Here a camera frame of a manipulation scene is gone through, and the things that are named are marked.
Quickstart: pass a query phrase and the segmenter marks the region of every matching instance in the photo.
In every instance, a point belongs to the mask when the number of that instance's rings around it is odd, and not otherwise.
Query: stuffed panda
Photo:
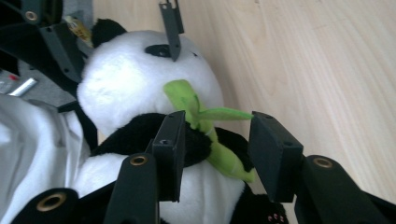
[[[96,49],[84,68],[78,100],[108,138],[78,173],[73,189],[79,197],[116,180],[122,161],[145,151],[165,115],[180,109],[177,102],[184,102],[184,98],[172,99],[180,93],[173,92],[178,85],[191,99],[198,99],[194,108],[223,105],[219,83],[202,54],[187,37],[180,41],[181,52],[173,62],[163,33],[128,33],[110,20],[99,20],[93,27]],[[253,165],[247,140],[215,128],[213,122],[194,122],[193,114],[186,116],[180,202],[160,202],[162,223],[288,223],[281,204],[254,195],[248,186]],[[219,160],[210,160],[213,154]],[[237,161],[232,171],[222,169],[227,164],[219,165],[223,155]],[[236,169],[241,175],[231,175]]]

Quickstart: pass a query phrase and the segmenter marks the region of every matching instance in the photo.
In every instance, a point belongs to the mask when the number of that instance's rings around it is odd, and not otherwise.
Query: panda ear
[[[169,45],[151,45],[145,48],[147,54],[162,58],[171,58]]]
[[[92,43],[93,47],[97,48],[101,44],[112,40],[118,35],[123,35],[126,30],[116,21],[98,19],[92,28]]]

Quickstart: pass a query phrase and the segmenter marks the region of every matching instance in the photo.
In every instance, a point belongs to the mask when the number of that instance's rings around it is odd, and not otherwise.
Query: wooden table
[[[156,0],[93,0],[95,18],[163,31]],[[396,203],[396,1],[179,0],[228,107],[276,117],[304,154]],[[248,137],[249,122],[223,127]]]

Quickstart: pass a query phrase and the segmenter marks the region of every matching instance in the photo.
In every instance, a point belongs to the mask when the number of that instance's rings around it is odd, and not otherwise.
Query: brass grommet
[[[325,158],[314,158],[314,164],[327,169],[332,168],[332,162]]]
[[[33,11],[27,11],[25,13],[25,17],[29,20],[29,21],[36,21],[37,20],[37,14],[35,14]]]
[[[59,206],[61,206],[61,204],[64,203],[64,201],[66,201],[66,194],[63,192],[60,193],[54,193],[51,194],[50,196],[46,197],[45,199],[41,200],[38,204],[37,204],[37,210],[40,212],[48,212],[50,210],[53,210]]]
[[[143,165],[146,162],[148,162],[148,158],[145,157],[145,156],[136,156],[136,157],[131,158],[131,161],[130,161],[130,163],[132,165],[136,165],[136,166],[137,165]]]

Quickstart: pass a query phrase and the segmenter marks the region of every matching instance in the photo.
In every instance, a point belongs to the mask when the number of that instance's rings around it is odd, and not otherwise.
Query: green leaf
[[[252,118],[253,115],[249,113],[226,107],[210,108],[199,113],[199,119],[209,120],[240,120]]]

